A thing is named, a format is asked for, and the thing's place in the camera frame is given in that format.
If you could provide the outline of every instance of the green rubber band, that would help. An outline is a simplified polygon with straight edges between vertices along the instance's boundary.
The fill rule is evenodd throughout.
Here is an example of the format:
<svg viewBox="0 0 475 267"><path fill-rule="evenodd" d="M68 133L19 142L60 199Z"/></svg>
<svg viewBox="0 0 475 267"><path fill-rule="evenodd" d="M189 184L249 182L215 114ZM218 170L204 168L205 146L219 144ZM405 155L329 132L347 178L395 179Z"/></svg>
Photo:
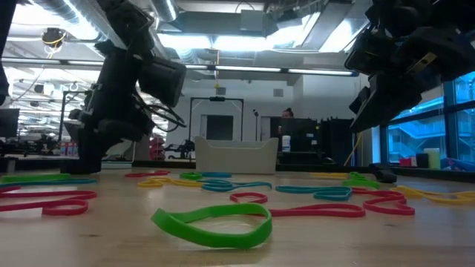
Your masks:
<svg viewBox="0 0 475 267"><path fill-rule="evenodd" d="M199 174L199 173L195 173L195 172L191 172L191 173L181 173L181 174L180 174L180 178L183 178L183 179L190 179L190 180L198 180L198 179L203 178L203 175L201 175L201 174Z"/></svg>
<svg viewBox="0 0 475 267"><path fill-rule="evenodd" d="M266 219L246 234L214 233L187 224L209 217L239 214L262 214ZM216 205L184 213L167 213L159 208L151 220L173 236L211 248L252 248L266 241L272 232L272 215L262 205L255 203Z"/></svg>
<svg viewBox="0 0 475 267"><path fill-rule="evenodd" d="M70 174L5 175L0 182L44 182L70 178Z"/></svg>
<svg viewBox="0 0 475 267"><path fill-rule="evenodd" d="M379 186L380 186L379 182L368 180L366 177L364 177L363 175L357 172L350 173L350 178L348 180L343 181L341 184L343 186L348 186L348 187L364 186L364 187L370 187L374 189L379 189Z"/></svg>

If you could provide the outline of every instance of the glass window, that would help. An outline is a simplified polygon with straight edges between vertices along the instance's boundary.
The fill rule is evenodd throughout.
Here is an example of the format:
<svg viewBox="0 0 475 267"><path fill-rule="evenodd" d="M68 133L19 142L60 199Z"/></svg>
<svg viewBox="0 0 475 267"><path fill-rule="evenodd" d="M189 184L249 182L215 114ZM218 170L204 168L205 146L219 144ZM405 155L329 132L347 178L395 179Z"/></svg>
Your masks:
<svg viewBox="0 0 475 267"><path fill-rule="evenodd" d="M459 159L475 162L475 109L457 112Z"/></svg>
<svg viewBox="0 0 475 267"><path fill-rule="evenodd" d="M442 109L444 107L444 96L442 87L437 87L422 93L422 101L414 108L402 111L394 119L404 118L407 116Z"/></svg>
<svg viewBox="0 0 475 267"><path fill-rule="evenodd" d="M475 100L475 72L469 73L455 80L455 94L457 104Z"/></svg>
<svg viewBox="0 0 475 267"><path fill-rule="evenodd" d="M447 157L444 116L390 125L387 133L390 162L423 153L424 148L439 148L441 158Z"/></svg>

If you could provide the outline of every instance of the table surface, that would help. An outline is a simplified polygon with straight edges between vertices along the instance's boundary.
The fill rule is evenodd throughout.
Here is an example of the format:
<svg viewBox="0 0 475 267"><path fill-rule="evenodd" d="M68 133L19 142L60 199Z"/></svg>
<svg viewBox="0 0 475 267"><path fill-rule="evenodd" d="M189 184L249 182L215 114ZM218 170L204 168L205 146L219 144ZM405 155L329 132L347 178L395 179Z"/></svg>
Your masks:
<svg viewBox="0 0 475 267"><path fill-rule="evenodd" d="M135 168L133 172L151 171ZM0 213L1 266L473 266L475 264L475 212L473 205L443 205L410 200L413 217L367 212L364 218L279 217L268 241L254 249L210 249L161 231L151 215L158 209L190 211L229 204L229 193L166 185L138 188L141 179L125 178L131 170L108 170L90 175L97 185L57 186L23 191L94 190L90 210L74 217L49 217L39 209ZM177 177L173 170L170 177ZM235 175L235 181L268 181L275 185L339 185L307 173L274 176ZM431 179L399 177L399 185L429 191L468 191L475 185ZM269 196L269 208L291 208L315 203L311 194L285 194L268 188L241 188ZM368 197L353 196L362 204ZM2 204L31 200L2 200ZM243 233L258 218L222 217L194 222L201 228Z"/></svg>

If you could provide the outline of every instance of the red rubber band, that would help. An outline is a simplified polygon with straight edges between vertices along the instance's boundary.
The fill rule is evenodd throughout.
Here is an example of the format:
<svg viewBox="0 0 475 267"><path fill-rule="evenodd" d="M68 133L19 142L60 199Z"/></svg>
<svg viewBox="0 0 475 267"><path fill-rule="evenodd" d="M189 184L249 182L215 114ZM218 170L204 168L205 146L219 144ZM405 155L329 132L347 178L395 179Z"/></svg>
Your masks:
<svg viewBox="0 0 475 267"><path fill-rule="evenodd" d="M141 173L141 174L126 174L125 177L129 178L141 178L141 177L153 177L153 176L165 176L169 175L170 171L154 171L153 173Z"/></svg>
<svg viewBox="0 0 475 267"><path fill-rule="evenodd" d="M85 200L97 197L94 191L54 191L54 192L36 192L36 193L7 193L8 191L19 190L20 186L11 186L0 188L0 198L20 198L20 197L57 197L57 196L75 196L63 200L32 202L13 205L0 205L2 211L19 211L31 208L42 208L42 214L51 216L71 216L85 213L89 204ZM77 208L59 208L67 205L75 205Z"/></svg>
<svg viewBox="0 0 475 267"><path fill-rule="evenodd" d="M394 214L394 215L414 215L416 210L406 205L407 200L404 194L396 191L370 191L364 188L353 188L354 194L369 194L377 196L379 198L374 200L367 200L363 203L363 208L382 214ZM381 202L393 202L396 208L387 208L376 205Z"/></svg>
<svg viewBox="0 0 475 267"><path fill-rule="evenodd" d="M254 203L264 204L267 202L265 194L255 192L244 192L232 194L229 199L233 202L239 203L240 197L257 197L256 200L250 201ZM346 209L349 211L336 211L334 209ZM364 209L358 205L353 204L316 204L289 209L269 209L273 217L288 217L288 216L331 216L331 217L364 217L366 214Z"/></svg>

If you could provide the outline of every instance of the white bin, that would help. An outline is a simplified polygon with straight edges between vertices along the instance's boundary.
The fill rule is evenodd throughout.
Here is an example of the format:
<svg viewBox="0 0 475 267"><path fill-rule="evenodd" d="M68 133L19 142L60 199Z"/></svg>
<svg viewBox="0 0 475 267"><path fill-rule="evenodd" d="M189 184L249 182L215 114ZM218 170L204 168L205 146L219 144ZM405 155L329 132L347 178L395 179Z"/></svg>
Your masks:
<svg viewBox="0 0 475 267"><path fill-rule="evenodd" d="M196 169L199 172L274 174L278 142L278 138L267 142L238 142L196 136Z"/></svg>

